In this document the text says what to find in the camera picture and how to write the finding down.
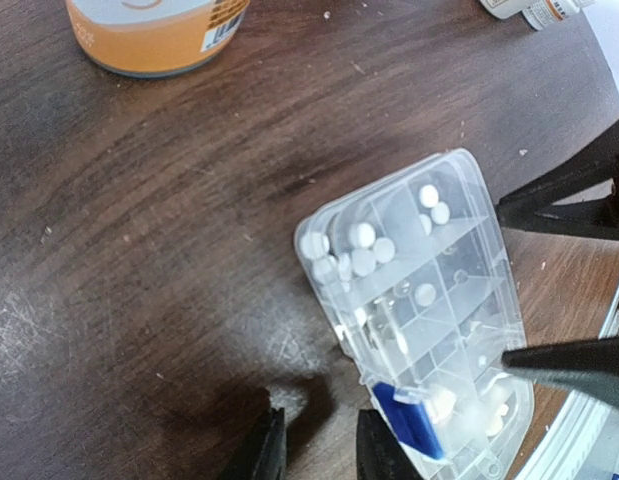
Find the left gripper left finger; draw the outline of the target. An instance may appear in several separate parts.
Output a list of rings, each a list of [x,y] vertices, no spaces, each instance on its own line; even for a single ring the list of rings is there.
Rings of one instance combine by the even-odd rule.
[[[262,412],[218,476],[221,480],[282,480],[287,433],[283,408]]]

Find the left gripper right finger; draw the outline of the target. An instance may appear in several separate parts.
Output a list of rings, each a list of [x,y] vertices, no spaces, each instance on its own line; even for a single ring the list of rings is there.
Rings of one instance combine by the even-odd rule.
[[[360,410],[356,428],[358,480],[422,480],[376,410]]]

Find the clear plastic pill organizer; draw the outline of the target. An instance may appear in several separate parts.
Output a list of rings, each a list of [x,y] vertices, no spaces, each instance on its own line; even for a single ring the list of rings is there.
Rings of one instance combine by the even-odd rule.
[[[530,383],[507,374],[500,362],[504,351],[524,346],[526,338],[476,159],[465,149],[438,153],[332,202],[425,180],[442,188],[452,214],[431,260],[355,309],[324,303],[312,288],[373,407],[418,473],[427,479],[502,479],[530,426],[534,401]],[[494,437],[435,428],[425,409],[435,385],[460,398],[506,389],[504,428]]]

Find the small white bottle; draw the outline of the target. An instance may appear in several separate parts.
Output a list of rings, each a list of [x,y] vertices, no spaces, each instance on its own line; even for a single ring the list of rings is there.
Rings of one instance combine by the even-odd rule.
[[[508,19],[532,5],[534,0],[480,0],[485,10],[500,20]]]
[[[525,7],[521,14],[534,30],[541,31],[579,14],[595,3],[595,0],[540,0]]]

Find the grey lid vitamin bottle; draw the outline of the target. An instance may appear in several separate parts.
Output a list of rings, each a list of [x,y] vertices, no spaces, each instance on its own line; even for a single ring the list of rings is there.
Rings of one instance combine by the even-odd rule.
[[[100,66],[123,75],[164,77],[196,68],[238,31],[248,0],[72,0],[74,35]]]

